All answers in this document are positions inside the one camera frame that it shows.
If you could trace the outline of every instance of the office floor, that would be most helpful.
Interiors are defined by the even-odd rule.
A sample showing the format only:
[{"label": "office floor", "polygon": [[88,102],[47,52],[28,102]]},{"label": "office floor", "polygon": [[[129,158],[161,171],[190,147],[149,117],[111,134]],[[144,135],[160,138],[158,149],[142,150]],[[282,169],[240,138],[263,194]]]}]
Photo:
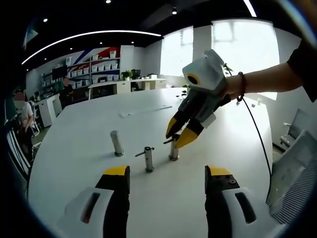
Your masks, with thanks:
[{"label": "office floor", "polygon": [[44,129],[41,129],[40,134],[32,138],[32,144],[35,145],[36,143],[42,142],[46,133],[48,132],[50,127],[46,127]]},{"label": "office floor", "polygon": [[283,154],[283,151],[273,146],[273,161],[278,160],[282,154]]}]

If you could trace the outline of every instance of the red and blue wall graphic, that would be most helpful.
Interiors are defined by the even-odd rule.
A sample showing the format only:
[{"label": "red and blue wall graphic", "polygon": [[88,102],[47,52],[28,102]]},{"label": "red and blue wall graphic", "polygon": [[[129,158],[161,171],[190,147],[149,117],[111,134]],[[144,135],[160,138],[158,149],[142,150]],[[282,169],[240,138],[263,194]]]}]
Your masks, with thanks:
[{"label": "red and blue wall graphic", "polygon": [[[99,49],[93,49],[93,50],[85,50],[76,60],[73,64],[77,64],[79,63],[83,58],[87,58],[84,62],[87,62],[87,64],[83,64],[83,65],[79,65],[79,66],[75,66],[73,68],[70,68],[69,72],[72,71],[76,71],[79,69],[83,69],[83,68],[88,68],[89,67],[89,58],[91,56],[97,55],[98,54],[98,58],[102,59],[102,58],[106,58],[106,57],[110,57],[110,51],[116,51],[116,58],[120,57],[120,47],[108,47],[104,50],[102,50],[101,52],[98,52]],[[102,64],[103,62],[92,62],[91,66],[97,65],[97,64]]]}]

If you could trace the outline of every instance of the person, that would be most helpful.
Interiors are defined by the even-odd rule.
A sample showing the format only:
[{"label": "person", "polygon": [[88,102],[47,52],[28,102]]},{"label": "person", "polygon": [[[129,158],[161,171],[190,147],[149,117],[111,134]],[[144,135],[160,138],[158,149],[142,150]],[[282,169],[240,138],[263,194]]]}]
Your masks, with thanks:
[{"label": "person", "polygon": [[63,80],[64,89],[60,92],[60,102],[61,106],[64,109],[66,106],[70,105],[73,101],[73,88],[69,84],[68,77],[65,77]]},{"label": "person", "polygon": [[34,115],[32,112],[32,108],[30,103],[27,101],[27,97],[25,96],[25,102],[21,109],[21,127],[19,131],[19,138],[22,145],[26,146],[26,157],[29,162],[33,160],[33,152],[32,152],[32,136],[33,131],[31,129],[31,123],[34,120]]},{"label": "person", "polygon": [[[317,4],[312,2],[295,1],[317,31]],[[315,68],[316,62],[316,50],[306,40],[302,40],[288,62],[245,75],[228,77],[224,94],[228,94],[233,100],[244,93],[287,92],[303,86],[310,100],[314,102],[317,99],[317,80],[312,76],[312,69]]]}]

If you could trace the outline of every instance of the bracelet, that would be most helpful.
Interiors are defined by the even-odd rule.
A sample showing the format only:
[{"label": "bracelet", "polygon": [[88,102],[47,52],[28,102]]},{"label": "bracelet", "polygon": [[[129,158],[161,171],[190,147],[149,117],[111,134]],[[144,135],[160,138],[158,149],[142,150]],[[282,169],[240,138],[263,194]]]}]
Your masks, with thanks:
[{"label": "bracelet", "polygon": [[237,97],[238,102],[241,102],[244,94],[246,93],[246,86],[247,86],[247,80],[245,75],[243,74],[243,72],[239,72],[238,75],[241,76],[241,80],[242,80],[242,84],[241,84],[241,95],[239,97]]}]

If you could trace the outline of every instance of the metal cylinder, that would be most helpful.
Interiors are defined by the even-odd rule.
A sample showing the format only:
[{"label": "metal cylinder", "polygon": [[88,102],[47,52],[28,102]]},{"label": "metal cylinder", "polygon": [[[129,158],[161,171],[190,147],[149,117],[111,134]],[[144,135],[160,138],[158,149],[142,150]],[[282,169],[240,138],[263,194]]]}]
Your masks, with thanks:
[{"label": "metal cylinder", "polygon": [[175,147],[176,140],[172,140],[170,144],[170,153],[168,155],[169,159],[172,161],[176,161],[179,159],[178,148]]},{"label": "metal cylinder", "polygon": [[149,146],[144,148],[144,152],[145,152],[145,170],[148,173],[153,172],[154,167],[153,167],[153,162],[152,162],[152,150],[154,148],[151,148]]},{"label": "metal cylinder", "polygon": [[118,131],[113,130],[112,132],[110,132],[110,136],[114,146],[114,154],[116,156],[122,156],[124,154],[124,150],[119,141]]}]

